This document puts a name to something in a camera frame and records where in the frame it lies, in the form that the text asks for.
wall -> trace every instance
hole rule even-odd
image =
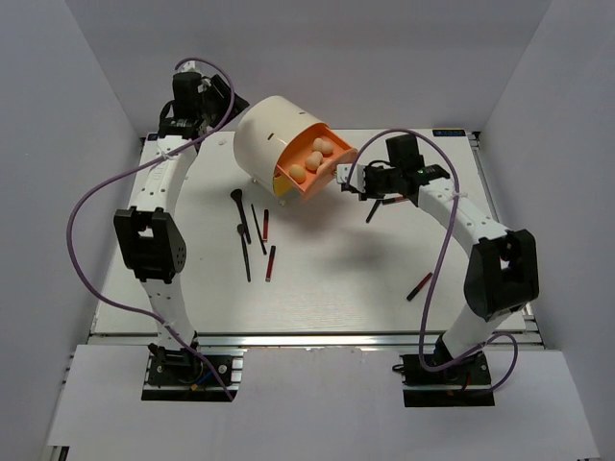
[[[337,128],[481,129],[551,0],[67,0],[140,133],[184,56]]]
[[[0,449],[30,461],[94,312],[68,260],[66,219],[90,186],[137,162],[138,138],[62,0],[2,2],[0,62]],[[101,193],[78,223],[97,283],[126,192]]]
[[[482,135],[498,208],[537,239],[534,304],[563,350],[603,459],[615,459],[615,4],[555,0]]]

purple cable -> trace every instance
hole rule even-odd
[[[205,139],[210,137],[212,134],[218,132],[224,126],[224,124],[226,123],[227,119],[229,118],[229,115],[231,114],[231,111],[233,110],[233,106],[234,106],[234,86],[233,86],[233,82],[231,81],[231,78],[229,77],[229,75],[223,69],[218,67],[216,64],[214,64],[212,62],[209,62],[207,60],[202,60],[200,58],[186,58],[184,60],[181,60],[175,66],[175,69],[177,70],[182,64],[184,64],[187,61],[198,61],[198,62],[203,62],[205,64],[208,64],[208,65],[210,65],[211,67],[216,69],[218,72],[220,72],[224,76],[224,78],[226,79],[227,83],[229,84],[229,88],[231,89],[231,102],[229,103],[229,107],[227,108],[227,111],[224,113],[224,116],[222,117],[222,119],[220,120],[218,125],[216,125],[213,129],[211,129],[211,131],[209,131],[208,133],[203,134],[202,136],[200,136],[200,137],[198,137],[198,138],[196,138],[196,139],[194,139],[192,141],[187,142],[186,144],[184,144],[183,146],[178,147],[177,149],[174,149],[174,150],[170,151],[168,154],[166,154],[165,157],[159,157],[159,158],[155,158],[153,160],[150,160],[147,163],[143,163],[142,165],[139,165],[136,168],[133,168],[133,169],[128,170],[128,171],[125,171],[124,173],[120,173],[119,175],[113,176],[112,178],[109,178],[108,180],[103,181],[100,184],[98,184],[98,185],[92,187],[91,189],[89,189],[89,191],[86,192],[86,194],[79,200],[79,202],[77,202],[77,204],[75,205],[75,207],[73,208],[73,210],[70,213],[70,217],[68,218],[68,224],[66,225],[66,247],[68,248],[68,256],[70,257],[70,262],[73,264],[73,267],[75,268],[75,272],[77,273],[77,276],[79,277],[81,282],[84,284],[84,286],[87,288],[87,290],[92,295],[94,295],[96,298],[98,298],[103,303],[107,303],[109,305],[112,305],[113,307],[117,307],[117,308],[122,309],[122,310],[127,310],[129,312],[135,312],[137,314],[146,315],[148,317],[151,317],[152,319],[154,319],[155,321],[157,321],[161,325],[163,325],[166,328],[166,330],[169,332],[169,334],[184,349],[186,349],[188,352],[192,353],[195,357],[197,357],[199,360],[201,360],[203,363],[205,363],[207,365],[207,367],[211,371],[211,374],[213,375],[213,377],[215,377],[215,380],[218,381],[218,384],[220,384],[220,386],[224,390],[224,392],[227,395],[227,397],[229,398],[229,400],[233,401],[233,395],[231,395],[231,392],[229,392],[229,389],[224,384],[224,382],[222,381],[222,378],[220,377],[220,375],[216,371],[215,367],[211,364],[211,362],[204,355],[202,355],[200,352],[198,352],[194,348],[190,347],[190,345],[187,344],[186,341],[184,341],[180,337],[180,335],[178,334],[178,332],[175,329],[173,329],[171,326],[166,324],[166,321],[160,315],[158,315],[155,312],[150,312],[148,310],[139,309],[138,307],[131,307],[131,306],[125,305],[123,303],[118,303],[116,301],[110,300],[105,295],[100,293],[94,287],[94,285],[92,285],[90,283],[90,281],[87,279],[86,274],[84,273],[83,269],[81,268],[81,265],[79,264],[79,260],[77,259],[77,256],[75,255],[75,247],[74,247],[74,244],[73,244],[73,228],[75,226],[75,218],[77,217],[77,213],[79,212],[81,207],[84,205],[84,203],[87,201],[87,199],[89,199],[92,195],[94,195],[100,189],[102,189],[103,187],[105,187],[105,186],[107,186],[107,185],[109,185],[109,184],[111,184],[113,182],[122,180],[122,179],[124,179],[124,178],[126,178],[128,176],[131,176],[131,175],[133,175],[133,174],[135,174],[135,173],[137,173],[137,172],[139,172],[141,170],[144,170],[144,169],[149,168],[151,166],[154,166],[154,165],[157,165],[159,163],[162,163],[162,162],[166,161],[167,158],[176,156],[177,154],[179,154],[180,152],[184,151],[188,147],[191,147],[191,146],[194,146],[196,144],[199,144],[199,143],[203,142]]]
[[[512,375],[512,371],[514,370],[517,364],[517,357],[519,355],[519,345],[517,344],[517,341],[515,340],[514,336],[512,336],[509,333],[504,333],[504,332],[495,333],[484,344],[476,345],[473,348],[469,349],[468,351],[464,352],[462,355],[454,358],[453,360],[447,363],[443,363],[442,365],[437,365],[435,367],[432,367],[431,365],[428,365],[427,361],[425,360],[425,334],[427,330],[427,319],[428,319],[428,315],[430,312],[431,300],[433,298],[433,292],[435,291],[435,285],[438,281],[438,277],[440,276],[440,271],[442,270],[442,265],[444,264],[444,256],[446,255],[446,251],[449,248],[449,243],[451,242],[451,237],[453,236],[453,228],[455,226],[455,218],[457,215],[457,207],[459,205],[459,195],[458,195],[459,194],[459,176],[457,175],[455,167],[453,166],[453,163],[451,162],[449,157],[431,139],[424,136],[423,134],[415,132],[414,130],[409,130],[406,128],[398,128],[398,129],[393,128],[390,130],[384,130],[383,132],[380,132],[372,136],[359,149],[357,158],[355,158],[355,161],[353,161],[350,167],[350,171],[348,173],[348,180],[346,181],[346,183],[350,185],[350,179],[353,176],[353,173],[355,172],[355,168],[357,167],[358,160],[363,155],[365,150],[372,143],[374,143],[374,141],[376,141],[377,139],[380,139],[381,137],[386,136],[387,134],[392,134],[392,133],[414,134],[416,137],[423,139],[425,142],[427,142],[444,159],[446,164],[449,166],[449,169],[451,170],[451,175],[453,176],[453,184],[454,184],[454,189],[455,189],[455,195],[453,196],[453,207],[451,208],[451,217],[449,219],[449,226],[446,229],[444,241],[442,242],[442,247],[440,248],[440,254],[438,255],[437,261],[435,263],[435,268],[433,269],[433,277],[431,278],[430,287],[428,289],[427,297],[425,299],[425,306],[423,307],[423,315],[421,316],[421,327],[419,329],[419,361],[421,362],[421,366],[423,367],[424,370],[428,372],[432,372],[432,373],[441,372],[443,370],[446,370],[447,368],[450,368],[458,364],[464,358],[469,357],[473,353],[476,353],[482,350],[484,346],[492,343],[497,338],[501,336],[506,336],[512,342],[512,347],[513,347],[512,362],[510,364],[508,371],[504,375],[504,377],[500,381],[498,381],[496,384],[494,384],[490,389],[487,390],[487,392],[489,391],[493,392],[499,387],[501,387],[506,382],[506,380],[510,377],[510,375]]]

